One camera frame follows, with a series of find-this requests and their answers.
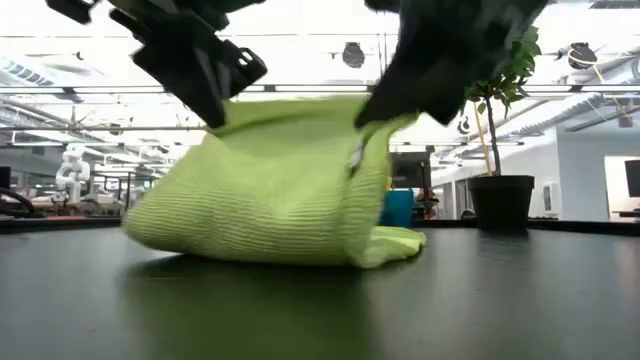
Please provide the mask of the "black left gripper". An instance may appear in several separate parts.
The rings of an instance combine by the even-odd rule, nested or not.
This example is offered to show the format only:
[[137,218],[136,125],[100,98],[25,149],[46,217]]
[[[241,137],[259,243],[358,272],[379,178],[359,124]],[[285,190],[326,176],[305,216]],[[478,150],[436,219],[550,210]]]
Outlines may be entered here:
[[109,17],[143,44],[133,62],[211,128],[225,122],[221,99],[239,94],[268,72],[250,49],[217,36],[229,25],[230,13],[266,0],[45,0],[83,25],[103,1],[113,6]]

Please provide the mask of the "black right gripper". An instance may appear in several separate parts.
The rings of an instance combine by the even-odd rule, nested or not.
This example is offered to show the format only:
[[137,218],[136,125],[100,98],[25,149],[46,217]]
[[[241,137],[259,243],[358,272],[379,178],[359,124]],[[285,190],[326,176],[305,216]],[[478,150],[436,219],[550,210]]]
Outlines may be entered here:
[[364,0],[399,16],[393,59],[354,125],[428,114],[443,126],[456,116],[466,85],[486,80],[515,53],[549,0]]

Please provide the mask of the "lime green microfiber towel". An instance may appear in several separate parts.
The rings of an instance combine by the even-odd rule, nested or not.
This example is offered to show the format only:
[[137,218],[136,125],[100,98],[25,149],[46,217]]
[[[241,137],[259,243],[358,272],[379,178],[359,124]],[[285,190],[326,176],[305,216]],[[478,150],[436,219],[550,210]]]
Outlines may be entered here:
[[388,148],[414,115],[355,126],[362,99],[231,102],[126,214],[125,233],[161,251],[219,260],[375,268],[425,237],[380,223]]

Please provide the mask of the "black ceiling-mounted device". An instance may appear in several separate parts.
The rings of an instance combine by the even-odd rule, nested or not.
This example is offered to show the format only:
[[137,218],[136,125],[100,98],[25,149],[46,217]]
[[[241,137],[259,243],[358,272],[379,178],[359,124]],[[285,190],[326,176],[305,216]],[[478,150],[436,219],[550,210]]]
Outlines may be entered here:
[[597,56],[588,43],[576,42],[567,52],[568,64],[576,70],[585,70],[597,64]]
[[358,42],[346,42],[341,57],[350,68],[359,69],[365,62],[365,54]]

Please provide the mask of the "dark grey box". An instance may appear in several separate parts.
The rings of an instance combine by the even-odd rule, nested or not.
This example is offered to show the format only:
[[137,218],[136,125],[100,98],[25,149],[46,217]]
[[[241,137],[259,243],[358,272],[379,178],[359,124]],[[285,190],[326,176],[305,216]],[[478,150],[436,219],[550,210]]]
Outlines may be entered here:
[[431,187],[431,163],[428,152],[392,152],[391,183],[394,188]]

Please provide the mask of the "blue plastic bin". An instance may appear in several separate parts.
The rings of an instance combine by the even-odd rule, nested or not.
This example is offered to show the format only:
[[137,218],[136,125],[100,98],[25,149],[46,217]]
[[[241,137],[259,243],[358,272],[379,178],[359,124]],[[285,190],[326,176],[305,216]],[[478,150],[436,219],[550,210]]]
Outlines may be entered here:
[[386,192],[378,224],[388,227],[411,226],[414,193],[411,189]]

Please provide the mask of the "green potted plant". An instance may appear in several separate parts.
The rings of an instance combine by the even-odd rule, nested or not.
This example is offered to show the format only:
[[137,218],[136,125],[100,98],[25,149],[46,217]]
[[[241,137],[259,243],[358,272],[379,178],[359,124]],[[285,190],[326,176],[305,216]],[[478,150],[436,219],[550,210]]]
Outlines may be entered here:
[[467,180],[477,226],[485,231],[514,233],[526,230],[532,191],[531,175],[505,175],[502,172],[498,135],[492,102],[501,103],[505,110],[525,98],[520,88],[532,77],[541,54],[538,28],[530,26],[513,42],[511,58],[489,80],[474,82],[465,91],[473,103],[474,116],[487,117],[487,133],[479,134],[485,156],[487,173]]

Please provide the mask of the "white humanoid robot figure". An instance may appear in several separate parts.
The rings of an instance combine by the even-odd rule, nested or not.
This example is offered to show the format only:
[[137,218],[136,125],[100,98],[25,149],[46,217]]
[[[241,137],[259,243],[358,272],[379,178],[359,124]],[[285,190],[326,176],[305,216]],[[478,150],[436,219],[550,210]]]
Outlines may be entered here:
[[80,200],[82,183],[90,178],[90,165],[83,160],[85,150],[80,144],[67,145],[55,175],[56,190],[51,196],[54,203],[77,203]]

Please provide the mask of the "black curved chair part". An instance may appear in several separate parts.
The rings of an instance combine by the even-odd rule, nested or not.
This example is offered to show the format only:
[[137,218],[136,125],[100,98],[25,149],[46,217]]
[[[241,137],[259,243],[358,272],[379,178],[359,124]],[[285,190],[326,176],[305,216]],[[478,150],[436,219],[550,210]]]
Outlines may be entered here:
[[4,209],[0,207],[0,214],[13,216],[13,217],[33,217],[35,215],[35,207],[31,203],[31,201],[24,196],[10,190],[7,188],[0,188],[0,199],[2,195],[6,195],[9,198],[17,200],[20,204],[22,204],[25,209],[17,210],[17,209]]

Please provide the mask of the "wall-mounted screen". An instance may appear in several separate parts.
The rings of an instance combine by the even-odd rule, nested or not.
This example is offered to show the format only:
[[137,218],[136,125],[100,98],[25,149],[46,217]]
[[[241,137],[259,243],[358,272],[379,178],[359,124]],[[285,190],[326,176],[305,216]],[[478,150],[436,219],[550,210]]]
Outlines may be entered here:
[[605,156],[604,169],[609,217],[611,221],[627,221],[621,218],[620,211],[632,211],[640,208],[640,198],[632,198],[628,193],[625,162],[640,160],[634,156]]

